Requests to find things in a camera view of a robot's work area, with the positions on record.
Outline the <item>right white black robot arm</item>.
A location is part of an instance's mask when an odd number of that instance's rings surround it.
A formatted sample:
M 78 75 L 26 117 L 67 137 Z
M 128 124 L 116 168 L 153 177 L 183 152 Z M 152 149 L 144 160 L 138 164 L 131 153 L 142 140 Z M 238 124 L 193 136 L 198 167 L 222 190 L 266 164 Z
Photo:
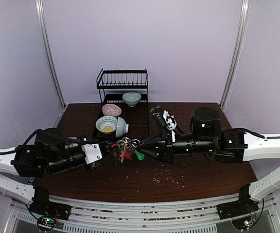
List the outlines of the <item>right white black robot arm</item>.
M 244 128 L 222 130 L 222 114 L 207 107 L 193 112 L 190 134 L 184 134 L 168 111 L 160 107 L 150 111 L 160 132 L 142 140 L 137 152 L 160 162 L 173 163 L 176 155 L 213 155 L 214 160 L 239 164 L 261 159 L 280 159 L 280 133 L 261 134 Z M 268 194 L 280 189 L 280 166 L 267 176 L 241 188 L 234 211 L 244 214 Z

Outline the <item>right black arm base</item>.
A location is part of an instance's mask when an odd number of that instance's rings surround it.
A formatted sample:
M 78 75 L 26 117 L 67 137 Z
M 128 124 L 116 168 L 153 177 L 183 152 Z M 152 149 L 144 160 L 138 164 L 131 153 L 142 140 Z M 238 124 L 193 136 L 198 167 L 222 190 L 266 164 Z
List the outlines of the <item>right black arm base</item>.
M 258 202 L 251 199 L 249 188 L 249 184 L 240 188 L 239 197 L 236 201 L 216 206 L 220 220 L 249 214 L 259 209 Z

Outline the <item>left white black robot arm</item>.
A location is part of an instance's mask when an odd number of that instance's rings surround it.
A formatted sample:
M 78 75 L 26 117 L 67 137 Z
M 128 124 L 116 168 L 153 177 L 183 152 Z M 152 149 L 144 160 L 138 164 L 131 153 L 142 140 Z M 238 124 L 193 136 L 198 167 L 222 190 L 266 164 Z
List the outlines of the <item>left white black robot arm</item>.
M 81 166 L 95 167 L 112 154 L 112 143 L 89 141 L 86 137 L 66 138 L 58 128 L 35 130 L 26 141 L 13 148 L 0 149 L 0 192 L 49 216 L 54 204 L 49 201 L 47 189 L 16 182 L 4 174 L 19 177 L 42 178 L 53 176 Z

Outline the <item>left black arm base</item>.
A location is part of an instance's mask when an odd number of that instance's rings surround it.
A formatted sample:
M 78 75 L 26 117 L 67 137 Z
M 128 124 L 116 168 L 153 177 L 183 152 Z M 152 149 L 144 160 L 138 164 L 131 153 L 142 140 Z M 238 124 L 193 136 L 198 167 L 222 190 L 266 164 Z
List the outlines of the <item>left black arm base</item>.
M 62 220 L 68 220 L 71 212 L 71 206 L 50 201 L 48 189 L 42 186 L 33 186 L 34 196 L 32 203 L 29 204 L 29 210 L 42 216 L 55 218 L 56 216 Z

